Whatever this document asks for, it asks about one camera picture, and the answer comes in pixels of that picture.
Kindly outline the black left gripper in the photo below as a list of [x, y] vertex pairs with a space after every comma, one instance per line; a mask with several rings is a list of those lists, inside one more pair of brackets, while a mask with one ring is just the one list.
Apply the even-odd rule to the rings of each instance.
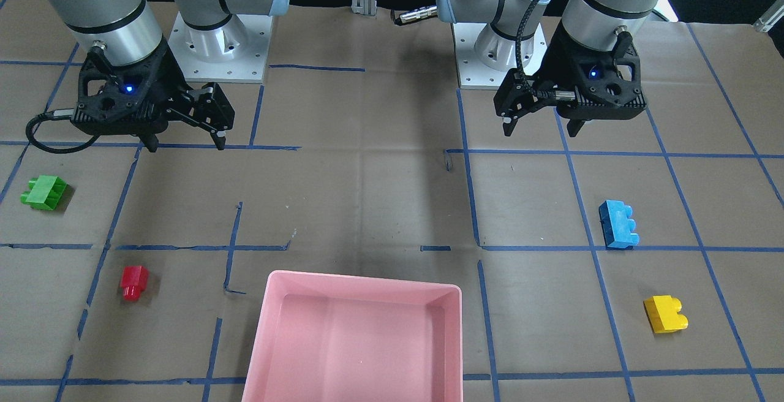
[[508, 70], [494, 96], [502, 131], [510, 137], [518, 119], [545, 107], [569, 119], [576, 137], [586, 121], [633, 119], [649, 105], [641, 86], [639, 56], [629, 31], [611, 31], [610, 50], [587, 48], [559, 23], [533, 75]]

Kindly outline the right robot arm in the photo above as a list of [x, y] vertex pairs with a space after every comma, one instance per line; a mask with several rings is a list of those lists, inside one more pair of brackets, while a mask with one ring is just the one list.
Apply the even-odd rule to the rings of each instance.
[[78, 153], [109, 135], [137, 137], [148, 151], [182, 122], [226, 146], [235, 110], [221, 82], [257, 82], [268, 28], [252, 20], [286, 13], [290, 0], [175, 0], [182, 27], [165, 36], [148, 0], [49, 0], [86, 52], [70, 109], [33, 117], [28, 142], [51, 154]]

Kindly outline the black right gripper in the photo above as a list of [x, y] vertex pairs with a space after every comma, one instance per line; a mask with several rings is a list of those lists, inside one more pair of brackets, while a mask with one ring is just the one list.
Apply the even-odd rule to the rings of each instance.
[[92, 47], [82, 64], [75, 111], [70, 122], [89, 135], [137, 135], [156, 153], [157, 135], [169, 122], [183, 122], [212, 134], [216, 149], [226, 148], [235, 110], [217, 83], [193, 89], [185, 81], [171, 48], [160, 42], [134, 64], [113, 66], [107, 52]]

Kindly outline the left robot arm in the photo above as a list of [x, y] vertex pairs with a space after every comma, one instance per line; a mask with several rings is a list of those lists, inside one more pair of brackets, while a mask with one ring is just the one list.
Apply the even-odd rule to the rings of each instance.
[[555, 108], [576, 137], [594, 120], [630, 120], [647, 108], [635, 35], [658, 0], [568, 0], [540, 67], [524, 70], [527, 53], [551, 0], [436, 0], [446, 23], [484, 23], [497, 50], [486, 61], [505, 73], [493, 98], [506, 136], [518, 121]]

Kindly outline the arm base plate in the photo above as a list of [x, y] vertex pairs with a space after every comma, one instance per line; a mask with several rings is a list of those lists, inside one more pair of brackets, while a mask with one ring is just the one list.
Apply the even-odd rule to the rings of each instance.
[[274, 21], [235, 15], [224, 27], [200, 31], [177, 14], [168, 44], [188, 81], [262, 84]]
[[454, 56], [461, 89], [497, 90], [517, 66], [515, 44], [488, 23], [453, 23]]

